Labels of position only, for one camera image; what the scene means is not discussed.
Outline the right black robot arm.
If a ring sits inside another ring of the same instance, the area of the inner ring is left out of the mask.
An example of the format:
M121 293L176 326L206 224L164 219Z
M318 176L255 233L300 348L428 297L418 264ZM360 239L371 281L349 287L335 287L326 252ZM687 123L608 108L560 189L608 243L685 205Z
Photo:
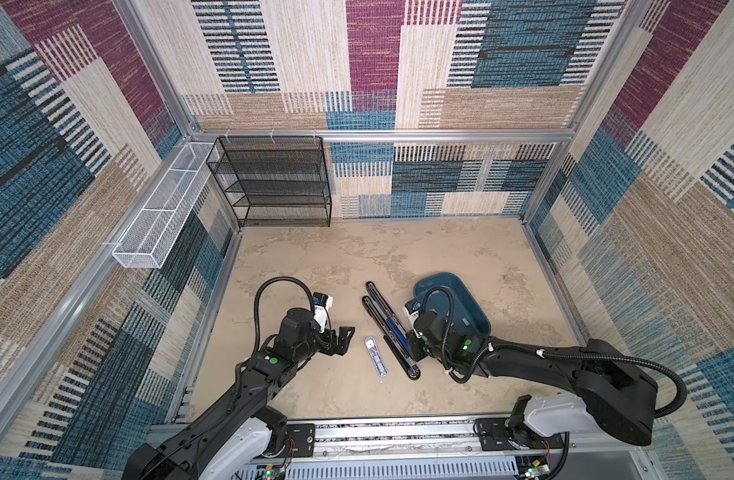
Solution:
M561 391L553 398L519 398L508 421L515 442L601 431L648 446L655 420L678 411L687 399L686 383L675 371L626 356L605 341L574 347L512 342L477 329L457 315L455 306L455 294L444 286L431 287L409 303L413 356L437 360L460 385L475 376L508 377Z

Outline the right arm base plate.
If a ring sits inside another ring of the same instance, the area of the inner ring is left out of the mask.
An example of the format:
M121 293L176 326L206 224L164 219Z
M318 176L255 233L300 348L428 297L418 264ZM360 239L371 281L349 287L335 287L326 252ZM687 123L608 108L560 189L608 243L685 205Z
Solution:
M507 425L506 417L485 417L476 419L473 432L485 452L511 450L553 450L562 449L564 437L556 434L551 437L540 437L526 429L514 432Z

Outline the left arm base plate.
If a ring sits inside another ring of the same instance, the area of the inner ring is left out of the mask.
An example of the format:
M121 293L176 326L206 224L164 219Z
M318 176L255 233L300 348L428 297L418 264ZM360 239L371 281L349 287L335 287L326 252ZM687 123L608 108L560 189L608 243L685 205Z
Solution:
M316 425L292 423L273 431L266 453L274 459L310 458L314 454Z

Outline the black stapler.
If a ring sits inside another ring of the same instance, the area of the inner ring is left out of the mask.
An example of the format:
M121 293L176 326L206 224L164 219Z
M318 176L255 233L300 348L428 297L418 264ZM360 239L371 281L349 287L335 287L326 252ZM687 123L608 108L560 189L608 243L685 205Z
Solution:
M372 299L369 296L363 296L361 302L367 313L375 321L380 330L383 332L383 338L386 341L392 354L398 361L399 365L410 380L419 380L421 371L415 361L404 351L401 342L398 340L394 332L391 330L388 321L378 311Z

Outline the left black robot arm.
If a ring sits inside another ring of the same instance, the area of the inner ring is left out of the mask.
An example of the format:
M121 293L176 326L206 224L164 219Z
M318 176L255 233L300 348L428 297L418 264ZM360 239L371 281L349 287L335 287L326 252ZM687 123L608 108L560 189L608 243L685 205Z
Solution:
M277 282L299 286L308 306L289 309L278 333L261 341L261 297ZM260 285L254 297L253 323L252 354L235 366L232 385L160 446L145 443L138 447L127 460L124 479L227 479L252 459L284 449L287 418L270 408L269 402L316 354L345 355L355 329L320 325L315 320L311 290L290 276L273 277Z

